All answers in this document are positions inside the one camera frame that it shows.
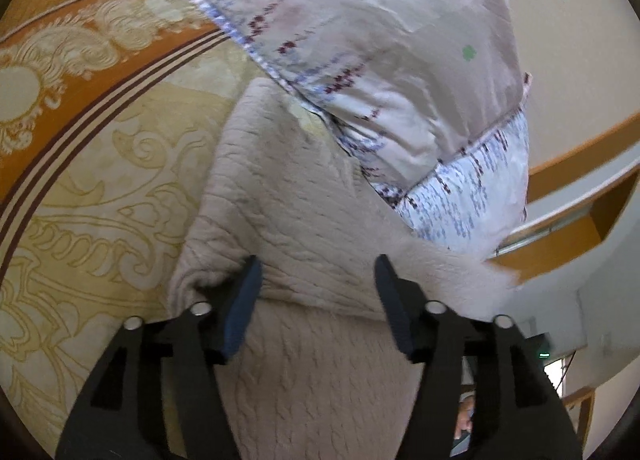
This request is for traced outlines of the person's right hand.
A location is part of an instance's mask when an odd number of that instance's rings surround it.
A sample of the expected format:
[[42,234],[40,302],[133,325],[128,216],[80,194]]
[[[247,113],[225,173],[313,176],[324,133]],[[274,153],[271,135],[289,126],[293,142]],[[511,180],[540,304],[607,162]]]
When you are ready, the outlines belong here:
[[464,433],[469,433],[472,430],[472,417],[473,406],[463,405],[459,406],[456,428],[454,429],[454,439],[461,440]]

